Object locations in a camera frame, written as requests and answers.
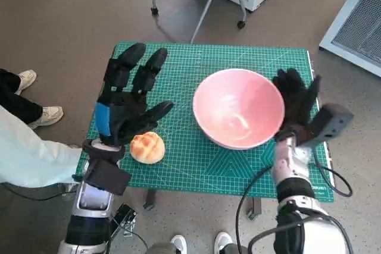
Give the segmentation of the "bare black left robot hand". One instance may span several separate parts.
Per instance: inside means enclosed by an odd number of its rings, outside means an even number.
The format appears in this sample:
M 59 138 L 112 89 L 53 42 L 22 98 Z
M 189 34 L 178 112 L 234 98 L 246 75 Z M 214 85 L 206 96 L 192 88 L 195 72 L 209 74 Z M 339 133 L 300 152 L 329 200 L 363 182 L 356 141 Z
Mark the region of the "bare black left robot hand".
M 155 129 L 158 121 L 174 107 L 172 101 L 164 101 L 148 108 L 147 94 L 152 90 L 156 77 L 167 58 L 167 49 L 160 48 L 138 66 L 144 56 L 146 45 L 135 43 L 118 58 L 108 61 L 104 84 L 95 106 L 95 126 L 103 144 L 123 146 L 136 135 Z M 125 92 L 130 72 L 138 66 L 132 80 L 132 89 Z

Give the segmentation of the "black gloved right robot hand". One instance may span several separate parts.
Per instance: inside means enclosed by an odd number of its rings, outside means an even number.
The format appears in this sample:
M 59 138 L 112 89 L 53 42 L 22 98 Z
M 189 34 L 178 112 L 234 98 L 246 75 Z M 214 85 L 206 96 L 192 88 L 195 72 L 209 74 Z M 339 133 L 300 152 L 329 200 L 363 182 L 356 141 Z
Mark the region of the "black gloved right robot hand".
M 285 116 L 279 131 L 297 130 L 307 126 L 320 90 L 320 81 L 321 76 L 317 75 L 307 87 L 296 69 L 277 71 L 272 82 L 285 104 Z

